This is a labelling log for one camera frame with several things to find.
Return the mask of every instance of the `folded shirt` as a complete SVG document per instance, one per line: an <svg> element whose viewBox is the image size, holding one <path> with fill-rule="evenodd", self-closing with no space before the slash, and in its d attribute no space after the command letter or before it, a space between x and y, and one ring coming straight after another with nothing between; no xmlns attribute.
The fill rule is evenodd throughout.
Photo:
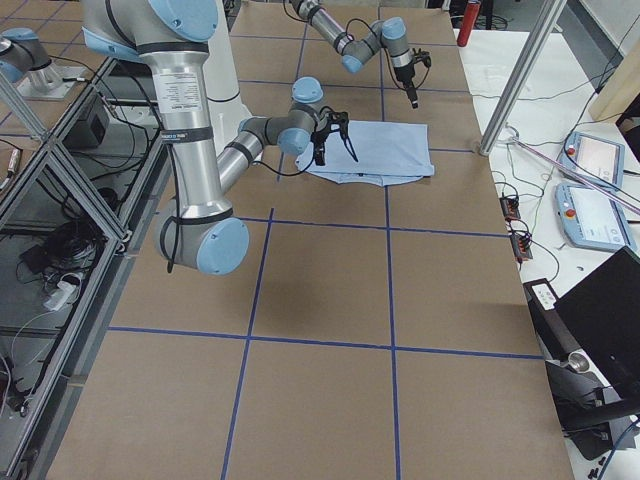
<svg viewBox="0 0 640 480"><path fill-rule="evenodd" d="M429 157L427 126L412 123L349 122L349 138L358 162L349 154L338 133L329 135L323 167L311 165L312 173L336 183L371 183L381 187L415 182L430 177L435 168ZM311 162L313 145L298 157L303 170Z"/></svg>

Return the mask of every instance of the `red fire extinguisher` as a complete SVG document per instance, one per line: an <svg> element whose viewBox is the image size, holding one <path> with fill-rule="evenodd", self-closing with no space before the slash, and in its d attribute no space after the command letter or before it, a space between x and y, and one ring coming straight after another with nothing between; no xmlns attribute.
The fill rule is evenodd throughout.
<svg viewBox="0 0 640 480"><path fill-rule="evenodd" d="M467 2L467 8L464 10L464 18L462 19L462 28L458 34L458 46L465 47L469 41L469 35L476 23L478 13L480 13L481 0L469 0Z"/></svg>

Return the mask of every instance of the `grid of blue tape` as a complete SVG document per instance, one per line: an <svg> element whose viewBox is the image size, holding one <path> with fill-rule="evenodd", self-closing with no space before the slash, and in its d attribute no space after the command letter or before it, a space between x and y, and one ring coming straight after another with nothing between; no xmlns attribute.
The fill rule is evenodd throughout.
<svg viewBox="0 0 640 480"><path fill-rule="evenodd" d="M9 15L7 15L6 17L0 18L0 29L2 28L2 24L7 21L7 20L27 20L27 21L33 21L33 22L43 22L42 25L40 25L35 32L38 33L42 28L44 28L45 25L49 24L49 22L55 21L55 22L73 22L73 23L79 23L77 20L60 20L57 18L53 18L55 17L58 13L60 13L60 11L65 7L66 2L60 2L60 5L58 6L58 8L55 9L55 11L49 15L49 17L47 18L27 18L27 17L20 17L20 16L15 16L22 7L24 7L27 3L29 3L29 0L24 0L20 6L18 6L13 12L11 12ZM70 46L72 46L74 43L76 43L76 41L78 40L78 37L80 37L80 35L82 35L82 30L78 30L78 33L76 33L74 35L74 37L71 39L70 42L43 42L46 44L54 44L54 45L65 45L65 47L62 49L62 51L60 52L60 56L64 56L65 52L69 49ZM0 120L0 128L4 125L4 123L9 119L9 117L11 117L12 113L9 112L8 114L6 114L1 120Z"/></svg>
<svg viewBox="0 0 640 480"><path fill-rule="evenodd" d="M24 2L13 12L14 14L22 8L27 3L28 0L24 0ZM62 9L64 4L61 4L58 9L47 19L44 20L44 23L40 28L44 27L49 21L53 19L53 17ZM35 20L35 19L27 19L27 18L19 18L13 17L14 19L20 20ZM380 8L378 8L378 19L380 19ZM0 25L4 22L5 19L0 20ZM62 50L61 55L64 55L66 50L75 43L77 38L80 36L81 32L79 31L73 40L69 43L62 43L65 48ZM253 35L235 35L238 37L246 37L246 38L263 38L263 39L288 39L288 37L259 37ZM304 46L307 41L324 41L321 39L307 38L307 25L305 24L305 30L302 37L302 44L300 48L300 54L298 57L298 66L296 69L296 78L299 77L300 70L302 68L303 56L304 56ZM448 44L433 44L433 43L414 43L416 46L446 46L446 47L454 47L455 45ZM383 74L384 74L384 65L382 62L382 58L379 56L379 64L380 64L380 86L369 86L363 87L361 85L330 85L326 84L326 87L345 87L345 88L372 88L378 89L380 91L380 102L381 102L381 112L382 112L382 121L385 120L385 110L384 110L384 93L385 90L393 89L393 87L385 87L383 85ZM285 82L268 82L268 81L240 81L241 83L265 83L265 84L286 84L292 85L292 83ZM442 92L442 93L467 93L467 91L461 90L438 90L438 89L429 89L429 88L421 88L420 90L424 91L433 91L433 92ZM10 116L7 115L2 121L0 121L0 126L7 120ZM431 149L432 151L446 151L446 152L459 152L459 153L471 153L471 150L464 149ZM280 169L282 168L283 163L283 155L280 157ZM118 327L113 326L109 327L111 331L120 331L120 332L137 332L137 333L153 333L153 334L164 334L164 335L182 335L182 336L199 336L199 337L213 337L213 338L222 338L222 339L235 339L235 340L243 340L245 342L242 363L240 366L240 373L238 376L238 383L236 387L235 400L233 405L233 411L231 416L231 422L229 426L229 432L227 436L227 444L224 455L224 462L222 467L222 472L220 474L220 479L225 480L227 477L227 472L229 468L229 461L231 457L231 450L233 445L233 436L235 432L235 425L237 421L238 411L240 408L240 399L242 388L244 384L244 378L246 373L246 367L249 359L250 346L252 341L257 342L275 342L275 343L294 343L294 344L305 344L305 345L318 345L318 346L333 346L333 347L343 347L343 348L363 348L363 349L376 349L376 350L386 350L390 352L391 357L391 382L392 382L392 390L393 390L393 419L394 419L394 448L395 448L395 463L396 463L396 480L401 480L402 478L402 463L401 463L401 445L400 445L400 418L399 418L399 407L398 407L398 381L397 381L397 357L396 353L398 351L401 352L414 352L414 353L429 353L429 354L445 354L445 355L465 355L465 356L479 356L479 357L493 357L493 358L511 358L511 359L528 359L528 360L541 360L542 357L538 355L525 355L525 354L513 354L513 353L501 353L501 352L482 352L482 351L467 351L467 350L450 350L450 349L436 349L436 348L420 348L420 347L406 347L396 345L396 333L395 333L395 316L394 316L394 291L393 291L393 258L392 258L392 245L391 245L391 232L393 231L407 231L407 232L417 232L417 233L436 233L436 234L448 234L448 235L471 235L471 236L488 236L488 237L498 237L498 238L506 238L506 235L503 234L490 234L490 233L478 233L478 232L454 232L454 231L444 231L444 230L431 230L431 229L417 229L417 228L399 228L399 227L391 227L390 219L389 219L389 192L388 188L385 187L385 217L386 217L386 225L384 227L380 226L367 226L367 225L341 225L341 224L320 224L313 222L297 222L297 221L286 221L286 220L274 220L274 209L271 209L269 214L269 218L264 219L251 219L247 218L245 220L255 221L255 222L266 222L267 223L267 231L265 234L265 240L263 245L262 258L260 261L260 267L258 271L258 278L256 281L255 293L253 298L253 305L251 310L251 317L249 320L249 326L247 329L246 335L233 335L233 334L224 334L224 333L214 333L214 332L194 332L194 331L181 331L181 330L165 330L165 329L152 329L152 328L136 328L136 327ZM388 287L389 287L389 327L390 327L390 345L374 345L374 344L366 344L366 343L349 343L349 342L334 342L334 341L319 341L319 340L305 340L305 339L294 339L294 338L279 338L279 337L265 337L265 336L254 336L253 335L253 326L255 322L255 315L257 310L257 305L260 297L260 287L262 283L262 276L264 272L264 266L266 263L268 246L269 246L269 238L271 234L271 228L273 224L295 224L295 225L308 225L308 226L330 226L337 228L356 228L356 229L376 229L376 230L384 230L386 231L387 238L387 276L388 276Z"/></svg>

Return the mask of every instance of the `white label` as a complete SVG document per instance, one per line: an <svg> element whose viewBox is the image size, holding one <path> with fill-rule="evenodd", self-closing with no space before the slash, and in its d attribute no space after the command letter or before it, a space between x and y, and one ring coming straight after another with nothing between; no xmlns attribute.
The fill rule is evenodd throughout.
<svg viewBox="0 0 640 480"><path fill-rule="evenodd" d="M153 76L160 113L202 110L200 86L195 73L161 73Z"/></svg>
<svg viewBox="0 0 640 480"><path fill-rule="evenodd" d="M618 216L607 197L588 188L571 188L571 197L585 240L624 245Z"/></svg>
<svg viewBox="0 0 640 480"><path fill-rule="evenodd" d="M549 285L541 283L534 285L531 289L533 290L533 293L536 294L536 297L538 297L538 301L542 305L542 308L545 310L553 310L554 305L556 304L556 297L549 289Z"/></svg>

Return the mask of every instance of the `metal pole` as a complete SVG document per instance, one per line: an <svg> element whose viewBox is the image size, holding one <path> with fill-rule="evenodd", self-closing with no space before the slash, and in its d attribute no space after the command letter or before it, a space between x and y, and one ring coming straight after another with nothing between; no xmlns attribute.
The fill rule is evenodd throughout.
<svg viewBox="0 0 640 480"><path fill-rule="evenodd" d="M22 121L33 138L44 141L47 137L47 129L38 116L24 101L18 90L0 72L0 99L7 102L13 113Z"/></svg>
<svg viewBox="0 0 640 480"><path fill-rule="evenodd" d="M593 183L589 179L587 179L587 178L583 177L582 175L574 172L570 168L565 167L559 161L556 161L556 160L554 160L552 158L547 157L546 155L543 155L542 153L537 151L535 148L531 148L526 143L522 143L520 140L515 140L514 143L516 145L518 145L519 147L523 148L524 150L526 150L527 152L534 154L538 158L542 158L543 160L546 160L547 162L553 164L558 170L560 170L565 175L573 178L577 182L582 183L584 186L589 187L592 190L596 190L597 192L600 192L601 194L603 194L605 197L607 197L612 202L615 202L618 205L621 205L622 207L632 211L636 215L640 215L640 208L637 207L636 205L634 205L633 203L627 202L624 198L617 197L612 192L610 192L610 191L602 188L601 186Z"/></svg>
<svg viewBox="0 0 640 480"><path fill-rule="evenodd" d="M489 120L489 124L484 132L482 142L478 149L480 155L487 156L491 153L493 146L498 140L500 132L507 122L507 118L509 117L511 110L516 103L516 100L518 100L520 91L527 81L529 73L531 73L535 62L566 3L567 0L546 0L542 6L540 16L538 17L538 20L536 20L536 24L534 25L533 30L531 30L531 33L527 38L527 42L522 48L520 57L513 67L513 72L511 72L511 77L509 77L509 81L504 87L502 96L500 97L498 105L493 112L493 116L491 117L491 120Z"/></svg>

